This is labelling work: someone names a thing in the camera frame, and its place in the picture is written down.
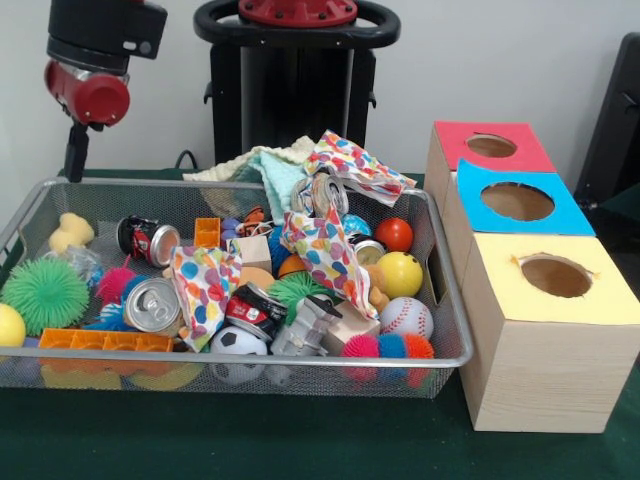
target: colorful dotted napkin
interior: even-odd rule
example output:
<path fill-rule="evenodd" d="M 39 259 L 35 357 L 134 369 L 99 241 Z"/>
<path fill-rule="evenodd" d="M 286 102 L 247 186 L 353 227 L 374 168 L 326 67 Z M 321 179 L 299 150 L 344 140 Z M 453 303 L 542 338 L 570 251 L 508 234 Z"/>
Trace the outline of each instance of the colorful dotted napkin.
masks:
<path fill-rule="evenodd" d="M 173 283 L 186 329 L 184 342 L 199 352 L 222 327 L 229 298 L 240 283 L 242 259 L 214 248 L 176 247 L 171 259 Z"/>
<path fill-rule="evenodd" d="M 415 180 L 383 165 L 353 142 L 327 130 L 304 164 L 309 175 L 327 169 L 340 177 L 345 186 L 393 206 L 406 188 L 413 188 Z"/>
<path fill-rule="evenodd" d="M 300 255 L 316 282 L 350 301 L 365 317 L 378 318 L 369 304 L 369 274 L 358 265 L 335 206 L 330 207 L 327 218 L 286 212 L 280 243 Z"/>

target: white wall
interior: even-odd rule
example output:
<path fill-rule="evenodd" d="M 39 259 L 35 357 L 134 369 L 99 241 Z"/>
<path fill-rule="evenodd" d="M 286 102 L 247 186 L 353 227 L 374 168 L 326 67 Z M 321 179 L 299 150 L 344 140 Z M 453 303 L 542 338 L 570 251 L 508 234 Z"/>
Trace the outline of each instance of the white wall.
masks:
<path fill-rule="evenodd" d="M 165 168 L 183 148 L 212 161 L 209 45 L 193 33 L 201 0 L 169 10 L 160 55 L 133 59 L 132 105 L 93 134 L 88 167 Z M 379 50 L 378 109 L 367 148 L 422 172 L 436 119 L 531 122 L 561 175 L 579 175 L 615 54 L 640 28 L 637 0 L 381 0 L 401 17 L 400 41 Z M 0 225 L 36 181 L 63 163 L 69 120 L 47 94 L 49 2 L 0 3 Z"/>

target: baseball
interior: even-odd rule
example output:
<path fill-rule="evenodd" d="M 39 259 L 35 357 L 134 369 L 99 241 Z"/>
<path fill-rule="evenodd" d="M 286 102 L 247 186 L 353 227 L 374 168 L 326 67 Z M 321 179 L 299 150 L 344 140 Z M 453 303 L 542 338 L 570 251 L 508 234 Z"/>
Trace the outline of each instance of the baseball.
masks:
<path fill-rule="evenodd" d="M 410 297 L 398 297 L 380 315 L 380 333 L 413 333 L 427 340 L 433 333 L 433 317 L 426 305 Z"/>

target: light green towel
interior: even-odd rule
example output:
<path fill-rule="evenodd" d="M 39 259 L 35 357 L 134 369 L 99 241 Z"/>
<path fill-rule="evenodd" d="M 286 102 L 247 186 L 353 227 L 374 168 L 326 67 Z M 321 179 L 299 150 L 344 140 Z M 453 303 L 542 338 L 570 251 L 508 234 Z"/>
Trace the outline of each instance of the light green towel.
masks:
<path fill-rule="evenodd" d="M 260 152 L 234 175 L 233 181 L 262 182 L 273 221 L 276 225 L 282 225 L 284 212 L 291 210 L 293 186 L 306 176 L 302 165 L 293 165 L 269 152 Z"/>

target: black cable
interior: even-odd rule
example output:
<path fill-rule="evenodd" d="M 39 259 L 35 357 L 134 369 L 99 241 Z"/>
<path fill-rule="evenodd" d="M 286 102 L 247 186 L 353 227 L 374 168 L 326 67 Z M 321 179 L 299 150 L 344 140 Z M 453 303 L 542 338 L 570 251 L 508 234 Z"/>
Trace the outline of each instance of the black cable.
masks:
<path fill-rule="evenodd" d="M 196 160 L 196 157 L 191 150 L 183 150 L 182 153 L 178 155 L 178 160 L 176 160 L 176 165 L 173 168 L 180 168 L 184 157 L 189 157 L 191 159 L 191 164 L 193 165 L 194 170 L 200 170 L 198 161 Z"/>

